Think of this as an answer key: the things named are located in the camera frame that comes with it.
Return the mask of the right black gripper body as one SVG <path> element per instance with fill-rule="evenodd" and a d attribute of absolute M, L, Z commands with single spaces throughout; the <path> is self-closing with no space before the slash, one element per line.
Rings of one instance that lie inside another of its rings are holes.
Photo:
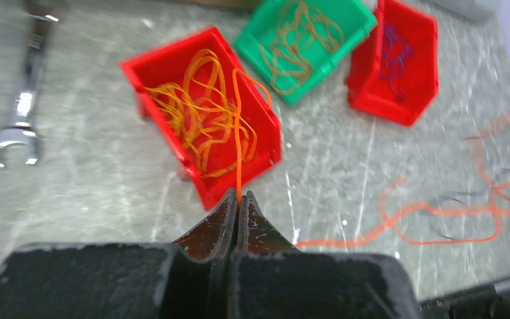
<path fill-rule="evenodd" d="M 425 318 L 510 319 L 510 278 L 422 301 Z"/>

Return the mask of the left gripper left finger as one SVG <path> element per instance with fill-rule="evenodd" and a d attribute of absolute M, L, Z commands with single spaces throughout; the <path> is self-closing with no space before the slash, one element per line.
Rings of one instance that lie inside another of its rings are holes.
<path fill-rule="evenodd" d="M 0 318 L 224 318 L 237 193 L 172 243 L 31 243 L 0 265 Z"/>

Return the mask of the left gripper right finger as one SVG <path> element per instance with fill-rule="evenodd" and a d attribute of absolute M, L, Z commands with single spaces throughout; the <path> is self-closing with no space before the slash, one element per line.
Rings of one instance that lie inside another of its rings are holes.
<path fill-rule="evenodd" d="M 402 264 L 376 253 L 249 251 L 230 260 L 228 318 L 421 318 Z"/>

